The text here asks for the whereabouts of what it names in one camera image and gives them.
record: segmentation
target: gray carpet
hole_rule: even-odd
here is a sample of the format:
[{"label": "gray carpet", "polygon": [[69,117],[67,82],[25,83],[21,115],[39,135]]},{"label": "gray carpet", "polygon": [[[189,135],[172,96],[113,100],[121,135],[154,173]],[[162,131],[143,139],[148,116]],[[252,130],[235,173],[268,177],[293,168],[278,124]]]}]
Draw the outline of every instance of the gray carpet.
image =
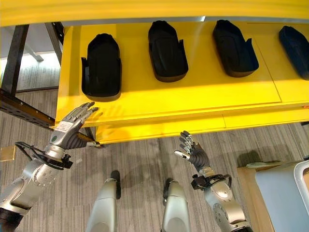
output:
[{"label": "gray carpet", "polygon": [[[20,99],[55,116],[57,91],[18,94]],[[256,161],[300,160],[309,155],[308,127],[299,123],[227,132],[205,133],[197,138],[217,173],[233,177],[233,192],[245,210],[237,170]],[[0,146],[25,141],[43,148],[51,132],[0,112]],[[98,191],[114,169],[121,173],[122,197],[118,201],[118,231],[160,231],[164,207],[163,185],[173,177],[188,198],[193,232],[219,232],[201,191],[190,186],[195,170],[173,155],[178,138],[151,139],[107,145],[103,149],[69,151],[73,166],[46,188],[24,217],[17,231],[82,232]],[[18,177],[27,162],[21,152],[15,161],[1,163],[2,189]]]}]

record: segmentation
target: white plastic container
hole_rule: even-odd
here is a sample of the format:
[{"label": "white plastic container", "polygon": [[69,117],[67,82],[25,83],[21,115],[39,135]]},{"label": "white plastic container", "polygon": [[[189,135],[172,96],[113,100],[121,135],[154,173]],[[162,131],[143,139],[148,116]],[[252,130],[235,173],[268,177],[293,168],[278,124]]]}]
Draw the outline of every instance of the white plastic container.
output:
[{"label": "white plastic container", "polygon": [[308,170],[309,161],[303,161],[256,173],[256,182],[276,232],[309,232],[309,186],[304,179]]}]

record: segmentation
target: robot finger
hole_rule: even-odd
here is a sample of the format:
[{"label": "robot finger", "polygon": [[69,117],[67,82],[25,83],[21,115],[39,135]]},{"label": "robot finger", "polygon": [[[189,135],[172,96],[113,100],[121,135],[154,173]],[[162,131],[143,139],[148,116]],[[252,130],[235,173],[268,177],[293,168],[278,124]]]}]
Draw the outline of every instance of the robot finger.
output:
[{"label": "robot finger", "polygon": [[85,120],[89,118],[90,115],[92,115],[97,110],[98,110],[98,107],[91,108],[90,110],[86,111],[83,115],[81,115],[80,119],[82,120],[82,122],[85,122]]},{"label": "robot finger", "polygon": [[181,158],[185,159],[185,160],[189,160],[190,159],[190,155],[185,154],[185,153],[183,153],[181,151],[178,151],[178,150],[174,151],[174,154],[176,156],[178,156],[178,157],[181,157]]},{"label": "robot finger", "polygon": [[84,104],[82,104],[80,107],[81,108],[90,108],[91,106],[93,106],[95,104],[95,102],[94,101],[92,101],[92,102],[87,102],[87,103],[84,103]]},{"label": "robot finger", "polygon": [[184,144],[180,144],[180,147],[186,151],[186,153],[190,154],[191,151],[190,151],[190,148],[188,148],[187,146],[185,146]]},{"label": "robot finger", "polygon": [[95,104],[94,101],[82,104],[80,107],[76,108],[74,112],[71,113],[69,120],[76,121],[87,113],[87,110]]}]

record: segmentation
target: yellow table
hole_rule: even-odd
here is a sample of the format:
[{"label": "yellow table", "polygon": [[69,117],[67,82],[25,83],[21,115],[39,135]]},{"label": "yellow table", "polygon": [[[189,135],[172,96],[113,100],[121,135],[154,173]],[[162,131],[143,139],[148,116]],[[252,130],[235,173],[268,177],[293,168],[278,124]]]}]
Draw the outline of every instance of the yellow table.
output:
[{"label": "yellow table", "polygon": [[202,15],[309,19],[308,9],[308,0],[1,0],[0,25]]},{"label": "yellow table", "polygon": [[[99,33],[120,47],[122,94],[99,107],[86,123],[103,143],[176,135],[179,131],[223,131],[309,120],[309,81],[302,80],[281,47],[284,24],[234,22],[253,39],[259,69],[243,78],[227,76],[212,30],[215,22],[171,23],[184,39],[189,72],[180,81],[156,80],[148,53],[150,23],[74,26],[65,29],[56,123],[89,99],[81,90],[81,57]],[[309,25],[293,25],[309,38]]]}]

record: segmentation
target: yellow tabletop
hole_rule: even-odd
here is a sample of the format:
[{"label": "yellow tabletop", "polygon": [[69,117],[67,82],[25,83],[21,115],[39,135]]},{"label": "yellow tabletop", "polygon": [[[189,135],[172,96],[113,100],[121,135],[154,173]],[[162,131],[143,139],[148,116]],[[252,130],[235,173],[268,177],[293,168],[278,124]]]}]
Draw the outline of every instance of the yellow tabletop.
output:
[{"label": "yellow tabletop", "polygon": [[300,78],[279,41],[279,31],[284,25],[294,27],[309,40],[309,24],[249,25],[282,102],[309,101],[309,81]]},{"label": "yellow tabletop", "polygon": [[96,140],[102,144],[309,121],[309,109],[301,107],[257,110],[251,113],[226,113],[217,116],[192,116],[190,119],[160,120],[97,127]]},{"label": "yellow tabletop", "polygon": [[[235,23],[245,39],[254,38],[247,23]],[[153,73],[148,52],[150,23],[74,26],[65,29],[56,123],[89,99],[81,90],[81,57],[99,33],[109,33],[120,47],[122,94],[99,107],[85,126],[114,122],[174,118],[196,112],[243,109],[259,104],[280,103],[276,86],[253,39],[259,69],[243,78],[227,76],[216,52],[212,31],[215,22],[171,23],[184,39],[189,72],[180,81],[163,83]]]},{"label": "yellow tabletop", "polygon": [[308,9],[308,0],[1,0],[0,25],[202,15],[309,19]]}]

